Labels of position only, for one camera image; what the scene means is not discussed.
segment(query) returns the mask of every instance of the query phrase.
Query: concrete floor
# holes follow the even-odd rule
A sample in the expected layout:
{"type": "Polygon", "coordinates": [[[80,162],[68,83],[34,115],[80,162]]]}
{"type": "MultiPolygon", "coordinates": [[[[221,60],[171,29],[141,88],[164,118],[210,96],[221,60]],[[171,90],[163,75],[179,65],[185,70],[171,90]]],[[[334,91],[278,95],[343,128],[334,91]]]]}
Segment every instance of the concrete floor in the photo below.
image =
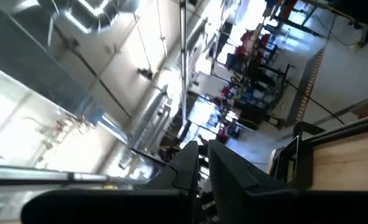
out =
{"type": "MultiPolygon", "coordinates": [[[[302,2],[296,6],[298,9],[303,7],[302,2]]],[[[298,13],[290,16],[290,20],[297,23],[302,23],[303,19],[304,15],[298,13]]],[[[296,86],[300,83],[306,62],[321,48],[325,48],[311,97],[332,113],[368,98],[368,44],[362,49],[350,49],[349,45],[357,40],[361,33],[347,23],[348,20],[343,17],[334,18],[331,12],[318,9],[306,26],[322,34],[323,38],[284,26],[283,32],[290,29],[289,38],[286,43],[282,43],[283,37],[277,40],[281,51],[273,66],[284,70],[287,63],[293,64],[296,68],[291,68],[288,76],[296,86]],[[331,35],[327,39],[328,30],[332,25],[331,35]]],[[[273,113],[286,118],[295,95],[296,90],[289,86],[273,113]]],[[[326,117],[329,117],[327,111],[308,101],[303,121],[314,123],[326,117]]],[[[355,121],[357,116],[346,113],[340,116],[340,119],[350,123],[355,121]]],[[[338,120],[330,119],[319,126],[332,129],[340,125],[338,120]]],[[[291,132],[292,127],[278,131],[273,126],[262,123],[258,131],[246,130],[239,140],[231,139],[227,146],[264,170],[271,151],[287,144],[291,139],[288,137],[291,132]]]]}

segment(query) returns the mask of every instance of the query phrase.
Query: wooden table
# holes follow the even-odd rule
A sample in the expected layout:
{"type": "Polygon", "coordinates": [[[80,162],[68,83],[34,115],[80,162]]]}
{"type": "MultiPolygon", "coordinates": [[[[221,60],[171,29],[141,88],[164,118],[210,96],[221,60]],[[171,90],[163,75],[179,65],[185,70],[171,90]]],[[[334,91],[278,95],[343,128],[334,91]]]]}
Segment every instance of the wooden table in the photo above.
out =
{"type": "Polygon", "coordinates": [[[311,190],[368,190],[368,132],[316,146],[313,156],[311,190]]]}

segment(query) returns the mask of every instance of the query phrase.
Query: white wall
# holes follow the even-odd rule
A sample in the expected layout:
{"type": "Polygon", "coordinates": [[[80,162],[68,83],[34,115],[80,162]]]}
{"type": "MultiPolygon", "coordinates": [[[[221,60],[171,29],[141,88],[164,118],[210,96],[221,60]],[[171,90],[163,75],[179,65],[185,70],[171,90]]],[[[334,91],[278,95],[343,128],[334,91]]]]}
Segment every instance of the white wall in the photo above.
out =
{"type": "MultiPolygon", "coordinates": [[[[230,77],[233,74],[231,71],[228,71],[225,67],[219,64],[215,64],[214,72],[217,76],[225,80],[230,80],[230,77]]],[[[202,72],[199,72],[197,81],[199,82],[199,86],[192,85],[191,91],[199,95],[208,94],[212,96],[220,96],[221,89],[227,85],[227,82],[212,75],[206,75],[202,72]]]]}
{"type": "MultiPolygon", "coordinates": [[[[150,84],[149,80],[136,72],[137,68],[149,67],[145,52],[149,57],[151,68],[156,70],[164,60],[163,44],[166,51],[169,51],[179,37],[178,4],[171,0],[158,0],[158,3],[162,18],[160,21],[156,0],[145,0],[144,6],[136,13],[139,16],[138,25],[135,25],[132,14],[121,13],[109,31],[98,35],[82,34],[64,18],[57,21],[64,33],[79,41],[79,51],[95,71],[97,73],[103,71],[102,80],[131,114],[150,84]],[[164,43],[160,39],[161,33],[166,38],[164,43]],[[139,34],[144,40],[144,47],[139,34]],[[120,51],[114,57],[113,48],[120,51]],[[111,64],[105,67],[111,57],[113,57],[111,64]]],[[[56,35],[53,41],[53,47],[57,48],[60,42],[56,35]]],[[[85,87],[91,85],[94,77],[75,56],[64,55],[60,62],[85,87]]],[[[96,85],[93,94],[120,126],[127,124],[130,118],[116,105],[103,87],[96,85]]]]}
{"type": "MultiPolygon", "coordinates": [[[[32,166],[45,152],[43,140],[59,119],[65,115],[57,105],[0,72],[0,164],[32,166]]],[[[61,153],[48,168],[92,172],[115,139],[100,126],[85,134],[74,131],[56,147],[61,153]]]]}

